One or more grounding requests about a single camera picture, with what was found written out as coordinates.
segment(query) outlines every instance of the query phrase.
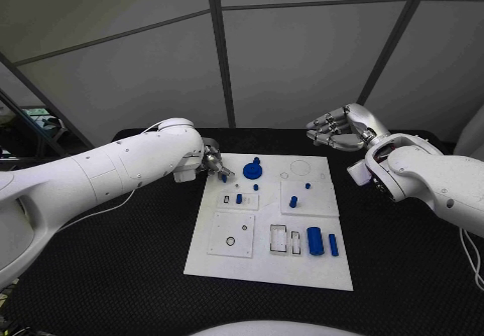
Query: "white board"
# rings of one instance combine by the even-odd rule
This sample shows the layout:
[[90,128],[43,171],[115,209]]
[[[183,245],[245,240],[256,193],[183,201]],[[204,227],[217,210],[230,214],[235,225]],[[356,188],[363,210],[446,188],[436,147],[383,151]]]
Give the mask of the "white board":
[[[344,241],[340,221],[337,216],[320,217],[315,215],[298,216],[281,213],[281,182],[296,181],[309,183],[312,188],[327,186],[325,190],[332,190],[328,161],[325,157],[282,156],[282,155],[223,155],[223,166],[236,173],[235,178],[223,183],[217,176],[209,176],[203,192],[203,199],[199,210],[199,217],[193,231],[188,256],[186,259],[184,274],[248,281],[260,281],[276,284],[307,286],[317,288],[331,288],[343,291],[353,291],[348,260],[345,257]],[[242,169],[246,163],[253,161],[253,157],[260,159],[262,176],[256,180],[243,177]],[[243,208],[222,208],[220,195],[258,194],[258,210]],[[224,221],[213,221],[216,214],[224,213]],[[236,223],[240,226],[240,217],[246,214],[253,217],[253,238],[250,258],[209,254],[210,235],[213,224]],[[271,253],[271,225],[285,225],[286,253]],[[317,226],[321,229],[324,255],[314,256],[308,253],[307,228]],[[301,254],[291,253],[291,233],[299,232]],[[328,234],[335,235],[338,257],[331,256]],[[224,240],[220,234],[217,243]],[[230,247],[237,248],[237,238]]]

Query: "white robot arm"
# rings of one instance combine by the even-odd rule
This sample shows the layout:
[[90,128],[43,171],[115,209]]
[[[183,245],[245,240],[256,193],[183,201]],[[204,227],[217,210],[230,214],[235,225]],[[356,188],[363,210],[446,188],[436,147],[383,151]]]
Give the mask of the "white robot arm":
[[98,204],[173,172],[230,176],[217,143],[193,123],[168,119],[144,132],[88,152],[11,172],[0,172],[0,288],[23,273],[66,222]]
[[370,111],[350,104],[307,124],[314,144],[341,151],[366,147],[347,168],[354,182],[373,183],[394,202],[419,198],[436,216],[484,237],[484,162],[443,155],[417,136],[390,134]]

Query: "black mat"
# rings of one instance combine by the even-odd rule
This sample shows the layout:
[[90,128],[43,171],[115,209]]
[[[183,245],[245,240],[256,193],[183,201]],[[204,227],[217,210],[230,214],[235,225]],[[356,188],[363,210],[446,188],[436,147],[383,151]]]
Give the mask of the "black mat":
[[[327,156],[354,292],[183,275],[206,176],[183,184],[167,176],[122,208],[54,236],[21,276],[6,316],[57,335],[186,335],[252,319],[363,335],[484,335],[484,293],[458,229],[416,199],[393,204],[356,186],[345,167],[364,152],[312,146],[302,130],[199,131],[226,153]],[[409,134],[438,144],[429,133]]]

